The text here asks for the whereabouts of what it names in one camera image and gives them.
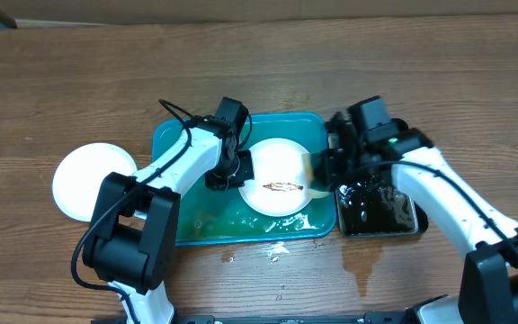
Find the yellow green scrubbing sponge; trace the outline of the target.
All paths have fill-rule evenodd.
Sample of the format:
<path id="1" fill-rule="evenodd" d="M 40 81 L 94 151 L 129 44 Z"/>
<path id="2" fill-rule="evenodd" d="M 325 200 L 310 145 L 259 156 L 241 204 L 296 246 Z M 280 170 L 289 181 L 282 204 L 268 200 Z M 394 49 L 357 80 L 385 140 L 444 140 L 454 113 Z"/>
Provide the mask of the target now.
<path id="1" fill-rule="evenodd" d="M 320 199 L 331 192 L 326 175 L 326 158 L 322 152 L 302 155 L 302 164 L 307 179 L 306 192 L 310 199 Z"/>

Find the white plate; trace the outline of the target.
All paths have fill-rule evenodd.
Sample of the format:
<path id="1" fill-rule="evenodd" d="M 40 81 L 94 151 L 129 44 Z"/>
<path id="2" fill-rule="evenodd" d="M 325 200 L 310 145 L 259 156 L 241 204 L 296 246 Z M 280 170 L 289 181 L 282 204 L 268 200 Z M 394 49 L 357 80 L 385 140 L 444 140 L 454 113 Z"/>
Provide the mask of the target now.
<path id="1" fill-rule="evenodd" d="M 69 218 L 89 222 L 103 179 L 111 172 L 130 176 L 138 170 L 131 155 L 109 143 L 90 143 L 69 153 L 52 179 L 57 207 Z"/>
<path id="2" fill-rule="evenodd" d="M 306 148 L 290 139 L 273 138 L 255 143 L 249 151 L 254 178 L 239 188 L 249 207 L 266 216 L 284 217 L 308 205 Z"/>

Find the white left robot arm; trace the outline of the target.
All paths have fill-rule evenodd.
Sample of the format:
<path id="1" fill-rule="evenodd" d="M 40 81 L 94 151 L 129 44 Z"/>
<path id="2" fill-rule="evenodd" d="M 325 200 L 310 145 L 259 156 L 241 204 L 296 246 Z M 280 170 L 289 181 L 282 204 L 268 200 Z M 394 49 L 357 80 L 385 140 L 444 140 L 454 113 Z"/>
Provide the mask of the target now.
<path id="1" fill-rule="evenodd" d="M 251 154 L 242 148 L 242 124 L 183 122 L 175 144 L 135 175 L 108 174 L 102 181 L 89 229 L 77 243 L 71 274 L 84 288 L 79 261 L 117 293 L 129 323 L 169 323 L 164 278 L 174 248 L 182 197 L 199 178 L 212 191 L 238 188 L 253 177 Z"/>

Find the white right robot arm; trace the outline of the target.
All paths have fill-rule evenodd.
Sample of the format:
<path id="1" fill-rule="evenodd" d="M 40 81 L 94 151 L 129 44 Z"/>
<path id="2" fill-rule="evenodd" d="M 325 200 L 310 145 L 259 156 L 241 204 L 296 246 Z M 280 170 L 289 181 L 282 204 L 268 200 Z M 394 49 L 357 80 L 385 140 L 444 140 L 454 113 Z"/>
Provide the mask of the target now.
<path id="1" fill-rule="evenodd" d="M 326 189 L 378 176 L 431 217 L 463 258 L 460 292 L 406 310 L 404 323 L 518 323 L 518 222 L 491 206 L 400 119 L 326 122 Z"/>

